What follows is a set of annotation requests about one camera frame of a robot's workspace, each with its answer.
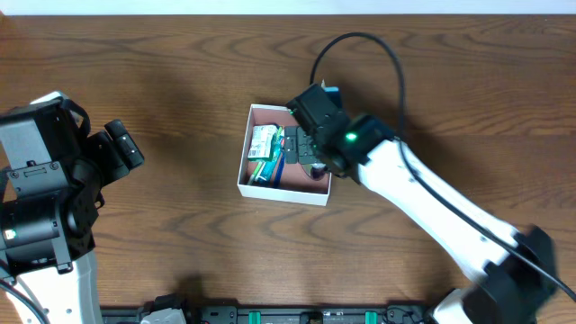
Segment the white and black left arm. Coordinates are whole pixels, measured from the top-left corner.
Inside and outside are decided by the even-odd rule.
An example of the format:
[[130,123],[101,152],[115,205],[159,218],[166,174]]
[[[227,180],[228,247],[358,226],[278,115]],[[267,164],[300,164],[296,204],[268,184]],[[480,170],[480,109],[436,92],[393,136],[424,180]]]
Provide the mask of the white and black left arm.
[[1,117],[1,287],[24,323],[100,323],[92,227],[105,186],[145,158],[119,120],[91,131],[60,91]]

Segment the blue disposable razor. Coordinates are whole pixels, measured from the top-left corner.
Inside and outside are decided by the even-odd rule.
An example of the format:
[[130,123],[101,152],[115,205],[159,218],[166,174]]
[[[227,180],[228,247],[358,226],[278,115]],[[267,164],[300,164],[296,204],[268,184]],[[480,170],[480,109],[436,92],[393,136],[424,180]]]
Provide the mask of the blue disposable razor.
[[273,188],[278,188],[281,182],[281,178],[284,171],[285,154],[282,153],[278,159],[277,169],[274,176],[274,181],[272,182]]

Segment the white and green soap packet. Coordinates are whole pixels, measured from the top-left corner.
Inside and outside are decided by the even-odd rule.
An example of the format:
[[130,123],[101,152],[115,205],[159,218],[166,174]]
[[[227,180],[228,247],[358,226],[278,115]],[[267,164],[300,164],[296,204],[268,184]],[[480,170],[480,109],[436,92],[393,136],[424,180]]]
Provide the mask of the white and green soap packet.
[[254,126],[247,158],[252,161],[270,160],[274,155],[279,130],[275,124]]

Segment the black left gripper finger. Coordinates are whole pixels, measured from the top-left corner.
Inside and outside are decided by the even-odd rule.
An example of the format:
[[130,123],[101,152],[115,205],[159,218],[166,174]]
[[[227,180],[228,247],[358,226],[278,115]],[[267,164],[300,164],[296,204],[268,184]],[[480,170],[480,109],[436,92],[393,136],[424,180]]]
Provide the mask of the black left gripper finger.
[[104,125],[104,128],[111,136],[114,146],[129,170],[140,167],[144,163],[143,154],[121,120],[110,121]]
[[129,173],[118,149],[106,132],[92,136],[92,160],[99,167],[103,180],[119,180]]

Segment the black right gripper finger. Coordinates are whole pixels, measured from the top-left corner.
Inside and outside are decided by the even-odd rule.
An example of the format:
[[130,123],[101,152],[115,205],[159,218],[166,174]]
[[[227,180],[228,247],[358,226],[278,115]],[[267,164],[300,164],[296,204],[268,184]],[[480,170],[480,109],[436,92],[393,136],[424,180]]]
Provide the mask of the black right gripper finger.
[[314,164],[315,155],[313,150],[313,141],[310,136],[306,134],[304,130],[297,130],[298,135],[298,162],[301,165]]
[[284,128],[284,143],[283,143],[283,151],[284,151],[284,160],[286,164],[297,164],[299,155],[298,155],[298,135],[297,135],[297,126],[287,126]]

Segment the green and white toothbrush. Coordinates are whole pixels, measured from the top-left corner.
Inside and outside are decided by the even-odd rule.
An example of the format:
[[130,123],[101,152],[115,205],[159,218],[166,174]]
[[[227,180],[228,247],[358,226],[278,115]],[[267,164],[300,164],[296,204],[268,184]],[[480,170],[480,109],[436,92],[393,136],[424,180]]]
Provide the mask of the green and white toothbrush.
[[[280,130],[278,131],[278,137],[279,137],[280,135],[284,135],[284,127],[282,127],[282,126],[278,126],[278,127],[280,128]],[[256,168],[255,168],[255,170],[252,172],[252,174],[250,175],[250,177],[249,177],[249,179],[248,179],[248,182],[247,182],[248,185],[254,185],[254,184],[257,184],[257,182],[256,182],[256,177],[257,177],[257,175],[258,175],[258,173],[259,173],[260,168],[262,167],[262,165],[263,165],[266,161],[252,161],[252,160],[249,160],[249,161],[251,161],[251,162],[256,162]]]

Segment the clear pump bottle blue liquid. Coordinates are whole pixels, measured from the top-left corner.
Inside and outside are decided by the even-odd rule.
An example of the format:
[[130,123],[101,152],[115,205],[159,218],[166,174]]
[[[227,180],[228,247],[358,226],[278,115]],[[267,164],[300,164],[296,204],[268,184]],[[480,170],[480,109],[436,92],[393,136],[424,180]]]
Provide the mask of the clear pump bottle blue liquid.
[[326,165],[322,163],[305,164],[302,165],[302,169],[306,175],[314,181],[321,180],[327,172]]

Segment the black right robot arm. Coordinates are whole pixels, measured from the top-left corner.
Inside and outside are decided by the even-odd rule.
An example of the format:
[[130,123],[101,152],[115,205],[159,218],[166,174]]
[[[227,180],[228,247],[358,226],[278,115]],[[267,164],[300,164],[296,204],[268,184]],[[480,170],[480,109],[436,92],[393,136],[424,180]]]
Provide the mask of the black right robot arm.
[[431,323],[533,323],[557,290],[554,244],[538,227],[522,233],[475,205],[425,166],[372,116],[296,113],[332,173],[342,172],[416,222],[472,282],[427,315]]

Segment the small teal toothpaste tube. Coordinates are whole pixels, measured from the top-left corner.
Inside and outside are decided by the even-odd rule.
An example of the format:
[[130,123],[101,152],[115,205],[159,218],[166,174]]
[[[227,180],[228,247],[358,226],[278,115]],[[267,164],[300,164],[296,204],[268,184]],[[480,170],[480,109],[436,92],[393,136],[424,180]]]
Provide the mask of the small teal toothpaste tube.
[[269,161],[266,161],[256,176],[256,182],[259,185],[269,185],[272,175],[283,156],[284,135],[280,135],[274,142],[273,155]]

